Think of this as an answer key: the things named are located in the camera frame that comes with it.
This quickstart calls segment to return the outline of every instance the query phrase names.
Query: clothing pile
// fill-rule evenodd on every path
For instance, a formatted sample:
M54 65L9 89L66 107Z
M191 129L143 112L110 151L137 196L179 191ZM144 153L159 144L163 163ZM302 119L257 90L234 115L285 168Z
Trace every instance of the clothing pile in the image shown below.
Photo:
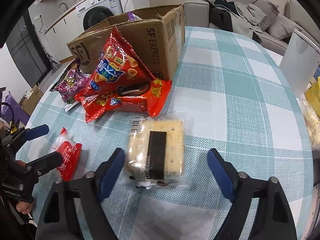
M247 36L261 43L263 31L258 24L266 14L254 4L215 0L209 3L209 22L228 32Z

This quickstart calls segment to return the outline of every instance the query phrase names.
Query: red and white bag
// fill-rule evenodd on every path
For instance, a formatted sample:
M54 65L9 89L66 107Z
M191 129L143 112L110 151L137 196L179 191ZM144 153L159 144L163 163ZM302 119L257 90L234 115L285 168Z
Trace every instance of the red and white bag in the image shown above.
M57 169L65 181L71 180L77 169L81 147L81 143L74 143L70 139L65 128L62 129L52 146L52 152L57 151L63 157L62 165Z

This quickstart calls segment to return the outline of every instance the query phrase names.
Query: red chip bag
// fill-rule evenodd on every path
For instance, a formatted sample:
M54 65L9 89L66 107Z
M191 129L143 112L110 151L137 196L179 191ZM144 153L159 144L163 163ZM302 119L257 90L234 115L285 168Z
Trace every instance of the red chip bag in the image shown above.
M75 99L83 105L85 121L99 118L105 111L117 110L148 113L156 116L160 113L171 89L171 81L156 79L150 83L124 88L117 93L105 93L85 98L84 91L76 94Z
M68 136L67 130L63 128L60 135L52 146L52 151L57 151L63 157L63 162L58 171L65 181L72 179L80 158L81 143L74 143Z
M75 95L75 100L81 102L85 109L85 121L91 122L99 118L110 104L110 98L112 93L104 93L102 95L95 95L91 97L84 97L85 91L82 90Z
M99 64L85 87L85 97L116 91L155 80L115 26L105 44Z

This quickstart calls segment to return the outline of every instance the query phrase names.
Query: cabinet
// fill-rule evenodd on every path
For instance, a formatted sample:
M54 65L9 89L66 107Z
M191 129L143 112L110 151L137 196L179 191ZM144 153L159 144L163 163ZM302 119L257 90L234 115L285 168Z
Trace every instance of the cabinet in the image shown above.
M72 56L67 43L83 31L82 21L76 15L76 10L73 10L45 34L59 61Z

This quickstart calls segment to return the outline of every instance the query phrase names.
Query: finger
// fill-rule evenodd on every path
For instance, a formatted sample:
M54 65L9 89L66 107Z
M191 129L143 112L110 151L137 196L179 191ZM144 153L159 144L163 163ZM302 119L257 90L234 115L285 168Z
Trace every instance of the finger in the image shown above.
M28 214L32 209L32 204L26 202L18 202L16 205L16 209L18 212L22 212L22 214Z
M21 166L23 166L23 167L25 167L26 166L26 163L25 162L23 162L23 161L16 161L17 162L17 164L19 164L19 165L21 165Z

